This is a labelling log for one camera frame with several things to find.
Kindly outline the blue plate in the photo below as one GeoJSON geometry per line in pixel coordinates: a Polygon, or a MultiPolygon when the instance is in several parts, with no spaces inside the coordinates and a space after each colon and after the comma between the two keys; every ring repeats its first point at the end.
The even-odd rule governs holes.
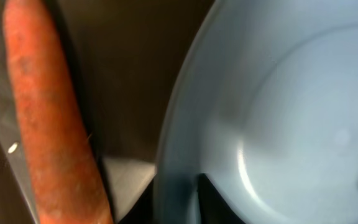
{"type": "Polygon", "coordinates": [[[358,223],[358,0],[215,1],[160,135],[157,223],[206,175],[244,223],[358,223]]]}

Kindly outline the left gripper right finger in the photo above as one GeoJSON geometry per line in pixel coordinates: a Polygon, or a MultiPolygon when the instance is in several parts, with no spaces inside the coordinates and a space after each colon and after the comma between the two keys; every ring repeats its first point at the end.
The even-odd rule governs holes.
{"type": "MultiPolygon", "coordinates": [[[[154,180],[147,186],[135,205],[130,209],[119,224],[141,223],[158,224],[154,217],[152,199],[154,180]]],[[[206,174],[198,176],[197,185],[198,211],[200,213],[201,224],[226,223],[226,224],[246,224],[229,207],[213,183],[206,174]]]]}

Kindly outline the orange carrot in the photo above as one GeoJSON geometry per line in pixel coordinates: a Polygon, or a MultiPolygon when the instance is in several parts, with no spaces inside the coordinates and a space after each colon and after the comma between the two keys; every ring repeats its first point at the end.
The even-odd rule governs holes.
{"type": "Polygon", "coordinates": [[[42,1],[7,0],[3,32],[40,223],[112,223],[59,34],[42,1]]]}

